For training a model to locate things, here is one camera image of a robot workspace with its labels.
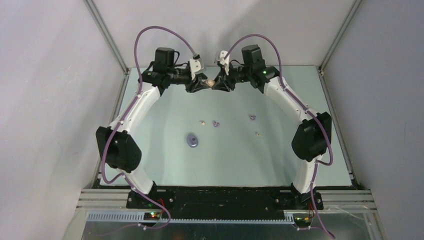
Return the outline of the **beige earbud charging case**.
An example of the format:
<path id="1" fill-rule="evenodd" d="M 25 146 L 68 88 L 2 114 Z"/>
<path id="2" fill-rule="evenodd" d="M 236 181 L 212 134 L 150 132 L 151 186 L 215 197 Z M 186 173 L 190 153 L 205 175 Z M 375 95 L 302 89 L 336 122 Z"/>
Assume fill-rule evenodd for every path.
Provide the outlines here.
<path id="1" fill-rule="evenodd" d="M 209 88 L 212 88 L 215 85 L 215 81 L 213 79 L 207 79 L 205 83 Z"/>

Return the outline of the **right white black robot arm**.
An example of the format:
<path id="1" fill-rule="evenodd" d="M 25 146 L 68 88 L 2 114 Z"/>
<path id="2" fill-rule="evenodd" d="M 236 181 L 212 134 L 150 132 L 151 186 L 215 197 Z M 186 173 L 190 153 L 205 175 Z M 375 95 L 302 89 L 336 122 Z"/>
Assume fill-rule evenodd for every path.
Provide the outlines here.
<path id="1" fill-rule="evenodd" d="M 250 83 L 291 117 L 296 124 L 291 148 L 300 163 L 290 185 L 290 201 L 295 208 L 304 209 L 314 194 L 318 165 L 331 147 L 332 117 L 328 112 L 318 112 L 302 101 L 281 76 L 281 71 L 266 65 L 257 44 L 245 46 L 241 51 L 243 63 L 240 66 L 233 66 L 228 51 L 217 52 L 215 63 L 220 71 L 212 89 L 231 92 L 236 84 Z"/>

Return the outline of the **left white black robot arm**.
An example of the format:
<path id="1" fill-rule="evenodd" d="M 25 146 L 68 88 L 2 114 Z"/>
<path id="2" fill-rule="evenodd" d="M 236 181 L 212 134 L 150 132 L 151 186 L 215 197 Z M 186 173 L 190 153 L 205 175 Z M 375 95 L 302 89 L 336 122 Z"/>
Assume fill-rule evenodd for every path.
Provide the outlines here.
<path id="1" fill-rule="evenodd" d="M 137 90 L 123 113 L 95 133 L 103 181 L 113 183 L 117 177 L 107 179 L 104 171 L 106 166 L 115 169 L 117 176 L 125 178 L 134 192 L 141 192 L 138 201 L 145 208 L 156 206 L 158 194 L 152 191 L 155 182 L 141 165 L 142 151 L 132 132 L 137 131 L 148 111 L 171 85 L 184 85 L 189 93 L 208 88 L 200 55 L 194 53 L 187 62 L 177 64 L 174 57 L 178 55 L 172 48 L 157 48 L 154 61 L 145 70 L 138 71 Z"/>

